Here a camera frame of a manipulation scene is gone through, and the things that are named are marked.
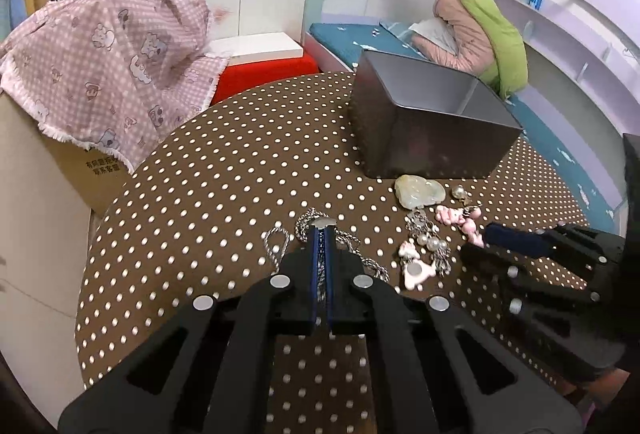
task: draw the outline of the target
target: metal screw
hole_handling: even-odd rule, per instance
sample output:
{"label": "metal screw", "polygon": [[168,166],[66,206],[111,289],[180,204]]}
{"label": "metal screw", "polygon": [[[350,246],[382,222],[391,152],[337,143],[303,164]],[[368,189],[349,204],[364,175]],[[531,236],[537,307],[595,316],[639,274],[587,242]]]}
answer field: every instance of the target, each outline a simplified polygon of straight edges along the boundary
{"label": "metal screw", "polygon": [[362,289],[367,289],[373,286],[373,279],[369,275],[356,275],[353,278],[353,283]]}
{"label": "metal screw", "polygon": [[522,300],[520,299],[513,299],[511,301],[511,303],[509,304],[509,312],[512,315],[517,315],[518,313],[520,313],[522,311]]}
{"label": "metal screw", "polygon": [[207,309],[211,309],[213,302],[213,298],[209,295],[200,295],[193,299],[193,307],[198,311],[206,311]]}
{"label": "metal screw", "polygon": [[270,282],[274,288],[282,289],[282,288],[286,288],[290,284],[291,279],[286,275],[279,274],[271,277]]}
{"label": "metal screw", "polygon": [[449,309],[449,301],[444,297],[436,295],[429,299],[429,307],[434,311],[446,311]]}

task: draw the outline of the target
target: polka dot tablecloth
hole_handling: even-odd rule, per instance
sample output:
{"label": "polka dot tablecloth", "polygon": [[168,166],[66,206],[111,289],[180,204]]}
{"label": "polka dot tablecloth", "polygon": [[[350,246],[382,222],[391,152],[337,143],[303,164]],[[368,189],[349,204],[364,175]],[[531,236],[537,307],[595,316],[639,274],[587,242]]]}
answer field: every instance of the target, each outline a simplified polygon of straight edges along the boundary
{"label": "polka dot tablecloth", "polygon": [[[194,296],[225,299],[268,277],[265,232],[281,225],[293,232],[311,207],[356,234],[363,254],[401,290],[394,258],[408,237],[407,212],[393,180],[361,172],[347,111],[352,79],[320,74],[238,94],[178,128],[140,166],[100,225],[84,273],[76,343],[86,385]],[[522,139],[489,178],[441,182],[462,183],[482,202],[481,228],[489,221],[529,230],[560,220],[586,224],[553,168]],[[442,226],[440,235],[450,242],[452,271],[412,296],[455,300],[553,384],[548,368],[502,334],[497,287],[456,258],[461,234]],[[549,260],[524,261],[540,280],[584,286]],[[323,323],[311,337],[278,338],[266,431],[376,432],[367,363],[364,337],[334,337]]]}

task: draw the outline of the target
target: cartoon bear print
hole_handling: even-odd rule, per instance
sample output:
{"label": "cartoon bear print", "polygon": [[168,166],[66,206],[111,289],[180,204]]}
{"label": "cartoon bear print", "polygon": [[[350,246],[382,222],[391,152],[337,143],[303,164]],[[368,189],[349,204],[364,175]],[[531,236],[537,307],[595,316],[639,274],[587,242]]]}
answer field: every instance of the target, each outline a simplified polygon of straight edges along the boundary
{"label": "cartoon bear print", "polygon": [[149,111],[149,118],[151,119],[151,123],[154,124],[154,127],[158,128],[164,123],[164,116],[162,115],[162,107],[156,105]]}
{"label": "cartoon bear print", "polygon": [[137,119],[129,117],[129,116],[125,117],[124,118],[124,130],[125,130],[125,132],[127,132],[136,123],[138,123]]}
{"label": "cartoon bear print", "polygon": [[98,85],[97,83],[87,82],[84,84],[84,87],[86,89],[85,91],[86,99],[89,101],[93,101],[95,97],[98,96],[98,93],[100,92],[100,85]]}
{"label": "cartoon bear print", "polygon": [[62,73],[55,67],[51,67],[51,80],[53,83],[59,83],[62,78]]}
{"label": "cartoon bear print", "polygon": [[44,103],[41,100],[37,99],[34,109],[37,115],[36,119],[40,123],[46,122],[47,116],[49,116],[49,109],[44,106]]}
{"label": "cartoon bear print", "polygon": [[98,24],[93,36],[91,37],[91,41],[94,43],[94,48],[111,51],[111,47],[116,41],[116,35],[109,27],[103,24]]}
{"label": "cartoon bear print", "polygon": [[115,150],[120,148],[120,143],[116,140],[116,133],[112,129],[107,129],[98,143],[103,147],[107,147],[108,149]]}
{"label": "cartoon bear print", "polygon": [[118,13],[118,20],[120,21],[120,25],[125,30],[127,29],[127,22],[129,22],[129,10],[123,9],[120,13]]}
{"label": "cartoon bear print", "polygon": [[154,33],[147,33],[145,43],[142,44],[140,53],[144,54],[147,58],[155,58],[160,56],[166,51],[166,44],[158,38],[158,35]]}
{"label": "cartoon bear print", "polygon": [[182,75],[191,83],[196,83],[200,77],[200,73],[191,67],[187,67]]}
{"label": "cartoon bear print", "polygon": [[40,27],[49,21],[49,10],[44,7],[33,14],[33,20],[36,26]]}
{"label": "cartoon bear print", "polygon": [[131,59],[129,70],[131,71],[131,74],[133,74],[133,77],[140,80],[142,83],[146,85],[151,83],[151,78],[146,75],[146,68],[142,65],[140,57],[137,54]]}

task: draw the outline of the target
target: pink keychain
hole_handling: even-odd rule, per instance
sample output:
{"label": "pink keychain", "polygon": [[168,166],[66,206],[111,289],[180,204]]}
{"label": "pink keychain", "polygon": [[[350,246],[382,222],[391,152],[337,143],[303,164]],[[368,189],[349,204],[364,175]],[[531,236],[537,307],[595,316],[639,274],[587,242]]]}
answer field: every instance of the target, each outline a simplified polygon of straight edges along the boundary
{"label": "pink keychain", "polygon": [[482,215],[479,207],[447,208],[442,205],[436,207],[436,221],[447,226],[458,226],[471,244],[484,247],[482,235],[478,232],[478,227],[474,219]]}

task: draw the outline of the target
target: butterfly decal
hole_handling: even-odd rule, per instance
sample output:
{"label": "butterfly decal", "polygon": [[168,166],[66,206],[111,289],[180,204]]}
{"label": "butterfly decal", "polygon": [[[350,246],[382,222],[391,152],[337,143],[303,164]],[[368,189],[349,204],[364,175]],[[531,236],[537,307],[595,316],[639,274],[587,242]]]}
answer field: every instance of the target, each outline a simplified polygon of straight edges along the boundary
{"label": "butterfly decal", "polygon": [[211,10],[211,17],[216,24],[222,23],[229,15],[231,11],[226,8],[214,8]]}

